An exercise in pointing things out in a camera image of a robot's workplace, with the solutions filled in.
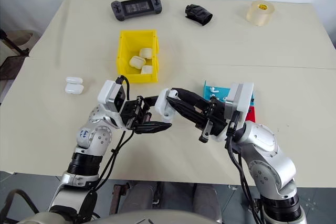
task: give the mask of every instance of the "tape roll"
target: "tape roll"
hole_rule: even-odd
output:
[[[274,10],[273,4],[263,0],[256,0],[252,2],[246,19],[256,26],[263,26],[271,19]]]

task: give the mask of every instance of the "small box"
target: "small box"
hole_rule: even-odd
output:
[[[141,74],[140,69],[129,65],[134,55],[139,55],[141,48],[152,48],[152,59],[146,60],[146,65],[153,68],[151,74]],[[159,63],[156,54],[159,53],[159,41],[156,30],[123,30],[120,32],[117,56],[118,74],[126,76],[130,83],[157,82]]]

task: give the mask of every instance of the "gray floor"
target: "gray floor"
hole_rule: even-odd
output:
[[[124,180],[109,180],[98,191],[95,212],[107,216],[110,209],[114,184],[124,184]],[[24,190],[40,211],[46,210],[59,183],[59,177],[31,174],[9,174],[0,172],[0,208],[12,189]],[[239,186],[215,185],[226,224],[254,223],[248,211],[244,194]],[[162,208],[192,211],[193,185],[188,183],[165,183]],[[308,223],[336,223],[336,188],[299,188],[302,207]],[[251,193],[258,197],[255,187]],[[33,213],[20,196],[15,197],[9,218],[22,220]]]

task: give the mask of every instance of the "yellow bin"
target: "yellow bin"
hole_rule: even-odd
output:
[[[152,48],[152,59],[146,60],[146,65],[153,66],[152,74],[140,74],[141,70],[131,67],[129,61],[138,56],[141,48]],[[118,74],[126,76],[129,82],[157,82],[159,63],[156,54],[159,53],[159,41],[156,30],[123,30],[120,32],[117,56]]]

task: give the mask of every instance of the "white table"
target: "white table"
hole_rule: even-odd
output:
[[[131,84],[131,97],[166,87],[202,94],[204,80],[254,82],[257,122],[293,159],[298,186],[336,187],[328,165],[336,149],[336,52],[311,5],[274,3],[270,23],[255,27],[243,17],[249,1],[162,0],[162,14],[124,22],[114,18],[112,1],[66,0],[56,13],[0,107],[0,170],[61,175],[100,88],[117,76],[119,31],[157,29],[159,82]],[[190,3],[213,20],[201,27],[184,18]],[[64,93],[66,76],[83,77],[83,94]],[[167,131],[136,135],[112,178],[239,184],[224,144],[203,144],[200,133],[177,116]]]

